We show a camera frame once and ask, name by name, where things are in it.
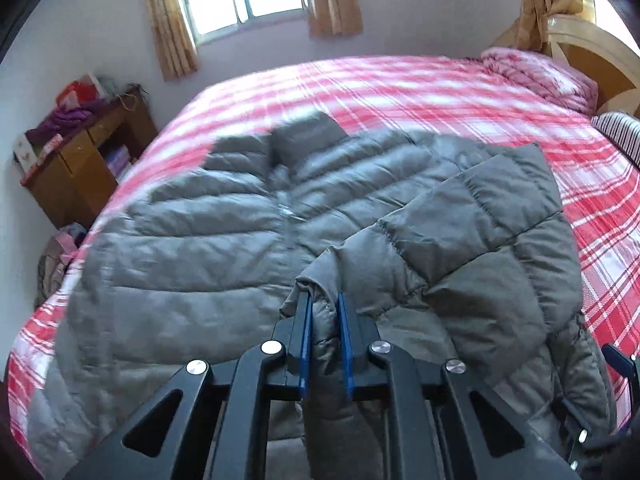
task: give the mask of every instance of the window sill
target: window sill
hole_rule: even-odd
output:
[[[246,23],[235,23],[228,27],[219,28],[218,30],[212,30],[207,34],[203,34],[196,40],[196,46],[203,46],[204,44],[221,40],[222,38],[226,38],[227,36],[231,36],[239,32],[268,27],[269,25],[275,25],[276,23],[306,20],[307,16],[308,12],[306,9],[283,10],[282,12],[274,12],[273,14],[258,16],[257,18],[252,18]]]

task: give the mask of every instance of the drawer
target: drawer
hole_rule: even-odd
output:
[[[94,151],[89,134],[82,131],[60,150],[60,156],[66,162],[69,171],[77,173]]]
[[[100,146],[111,134],[124,122],[124,109],[120,106],[114,108],[97,123],[89,128],[89,136],[96,146]]]

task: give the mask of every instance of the pillow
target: pillow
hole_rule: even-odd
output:
[[[595,115],[598,84],[579,70],[543,54],[493,47],[480,59],[492,72],[535,92],[543,99],[588,116]]]
[[[591,124],[601,131],[631,163],[640,168],[640,121],[624,112],[605,112],[591,119]]]

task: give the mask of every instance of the window frame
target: window frame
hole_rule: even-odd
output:
[[[300,0],[300,2],[302,3],[301,9],[281,10],[280,12],[272,12],[271,14],[265,14],[263,16],[254,16],[250,1],[244,0],[248,19],[243,23],[242,21],[240,21],[240,17],[238,15],[238,6],[236,4],[236,0],[233,0],[234,9],[236,10],[236,19],[238,21],[232,25],[217,28],[216,30],[212,30],[205,34],[200,34],[198,28],[196,27],[195,20],[193,19],[190,1],[181,0],[182,5],[184,6],[184,13],[187,17],[187,24],[191,29],[193,41],[195,42],[196,46],[209,43],[209,41],[212,40],[224,38],[225,36],[229,36],[230,34],[241,32],[243,30],[251,30],[252,28],[264,27],[265,25],[271,25],[273,23],[288,22],[305,18],[308,16],[308,4],[305,2],[305,0]]]

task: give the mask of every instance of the silver screw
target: silver screw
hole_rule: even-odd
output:
[[[265,354],[275,355],[282,350],[282,343],[280,341],[265,341],[260,347]]]
[[[388,354],[391,352],[391,343],[387,341],[374,341],[371,343],[371,350],[376,354]]]
[[[202,373],[204,373],[207,369],[207,364],[204,361],[201,361],[200,359],[196,359],[195,361],[191,361],[188,365],[187,365],[187,371],[191,374],[191,375],[200,375]]]
[[[449,359],[444,365],[447,372],[452,374],[463,374],[466,372],[466,365],[460,359]]]

